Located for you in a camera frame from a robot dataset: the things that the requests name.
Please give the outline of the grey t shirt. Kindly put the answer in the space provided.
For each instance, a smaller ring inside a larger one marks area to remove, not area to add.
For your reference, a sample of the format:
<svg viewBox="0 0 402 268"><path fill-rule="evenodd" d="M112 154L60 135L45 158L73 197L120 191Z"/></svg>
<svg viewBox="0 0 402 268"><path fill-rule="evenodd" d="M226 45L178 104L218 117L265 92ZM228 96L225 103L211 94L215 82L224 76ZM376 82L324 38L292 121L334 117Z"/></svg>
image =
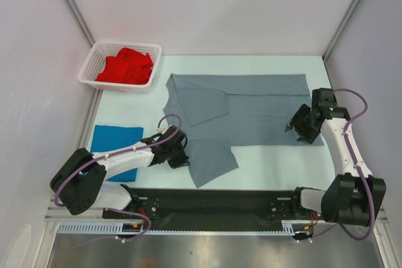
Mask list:
<svg viewBox="0 0 402 268"><path fill-rule="evenodd" d="M238 168L233 147L302 146L285 127L311 101L306 76L177 75L166 83L168 122L182 120L197 188Z"/></svg>

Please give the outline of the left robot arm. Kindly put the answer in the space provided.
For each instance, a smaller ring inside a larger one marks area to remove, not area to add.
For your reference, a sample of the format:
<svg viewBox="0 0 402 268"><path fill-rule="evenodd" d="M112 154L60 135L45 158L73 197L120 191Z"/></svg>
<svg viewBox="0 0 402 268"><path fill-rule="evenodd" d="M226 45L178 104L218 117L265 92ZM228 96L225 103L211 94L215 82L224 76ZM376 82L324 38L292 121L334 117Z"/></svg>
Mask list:
<svg viewBox="0 0 402 268"><path fill-rule="evenodd" d="M126 148L96 154L86 148L77 149L50 181L54 204L66 208L71 215L80 215L98 205L133 217L139 210L134 193L127 185L107 181L132 169L163 163L172 169L188 166L187 141L180 128L170 125Z"/></svg>

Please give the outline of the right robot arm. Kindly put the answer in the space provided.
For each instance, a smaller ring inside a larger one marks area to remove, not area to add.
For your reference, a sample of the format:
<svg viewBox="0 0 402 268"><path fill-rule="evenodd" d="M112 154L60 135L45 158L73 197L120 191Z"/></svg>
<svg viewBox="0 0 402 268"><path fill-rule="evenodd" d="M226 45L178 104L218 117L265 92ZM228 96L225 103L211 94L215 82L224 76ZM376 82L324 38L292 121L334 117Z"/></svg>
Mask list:
<svg viewBox="0 0 402 268"><path fill-rule="evenodd" d="M312 103L301 105L286 125L286 131L294 130L298 141L306 144L323 137L336 172L325 190L296 189L296 199L290 202L294 217L305 218L313 211L329 223L374 226L386 184L363 160L352 133L354 120L338 105L334 90L318 88L312 92Z"/></svg>

